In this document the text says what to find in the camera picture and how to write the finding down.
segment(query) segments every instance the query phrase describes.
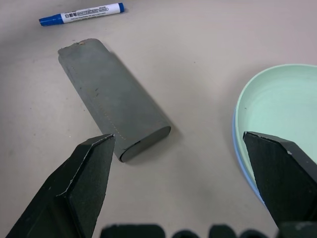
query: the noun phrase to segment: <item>pale green bowl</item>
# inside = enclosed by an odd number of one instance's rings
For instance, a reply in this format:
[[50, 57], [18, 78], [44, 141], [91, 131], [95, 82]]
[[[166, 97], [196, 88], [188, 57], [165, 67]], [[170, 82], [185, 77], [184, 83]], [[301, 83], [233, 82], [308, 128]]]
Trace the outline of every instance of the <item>pale green bowl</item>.
[[294, 141], [317, 163], [317, 66], [285, 64], [262, 71], [242, 90], [233, 118], [233, 141], [242, 170], [257, 191], [244, 131]]

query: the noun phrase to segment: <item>marker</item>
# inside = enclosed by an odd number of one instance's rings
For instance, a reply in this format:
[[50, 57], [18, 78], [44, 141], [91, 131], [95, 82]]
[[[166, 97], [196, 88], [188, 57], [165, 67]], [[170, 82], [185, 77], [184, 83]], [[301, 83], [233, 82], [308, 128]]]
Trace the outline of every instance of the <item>marker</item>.
[[114, 3], [110, 5], [60, 13], [54, 16], [41, 18], [39, 21], [42, 26], [52, 26], [121, 12], [124, 12], [123, 3]]

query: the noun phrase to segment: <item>tabletop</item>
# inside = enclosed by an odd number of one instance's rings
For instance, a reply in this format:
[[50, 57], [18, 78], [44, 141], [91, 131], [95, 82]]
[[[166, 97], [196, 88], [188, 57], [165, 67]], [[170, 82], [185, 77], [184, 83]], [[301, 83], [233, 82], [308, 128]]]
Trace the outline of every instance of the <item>tabletop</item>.
[[115, 157], [103, 227], [155, 223], [166, 237], [212, 224], [277, 227], [236, 160], [231, 121], [244, 85], [278, 64], [317, 64], [314, 0], [126, 0], [126, 11], [42, 27], [38, 19], [110, 0], [0, 3], [0, 237], [76, 145], [100, 130], [57, 51], [99, 39], [172, 122], [168, 138], [128, 163]]

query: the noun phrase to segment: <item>gray case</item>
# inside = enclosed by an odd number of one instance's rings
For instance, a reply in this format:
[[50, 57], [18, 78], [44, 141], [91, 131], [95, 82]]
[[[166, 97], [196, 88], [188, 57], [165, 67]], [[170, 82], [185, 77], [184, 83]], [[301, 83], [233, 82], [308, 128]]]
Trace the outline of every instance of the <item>gray case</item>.
[[171, 127], [120, 60], [97, 39], [58, 51], [58, 60], [114, 153], [126, 162], [166, 137]]

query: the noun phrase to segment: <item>gray fabric case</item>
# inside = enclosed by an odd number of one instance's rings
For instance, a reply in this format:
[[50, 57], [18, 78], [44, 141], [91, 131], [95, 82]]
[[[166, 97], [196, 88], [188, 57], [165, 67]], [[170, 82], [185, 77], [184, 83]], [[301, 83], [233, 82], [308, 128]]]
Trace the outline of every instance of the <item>gray fabric case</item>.
[[120, 60], [97, 39], [58, 51], [58, 60], [103, 134], [115, 135], [125, 162], [166, 137], [171, 127]]

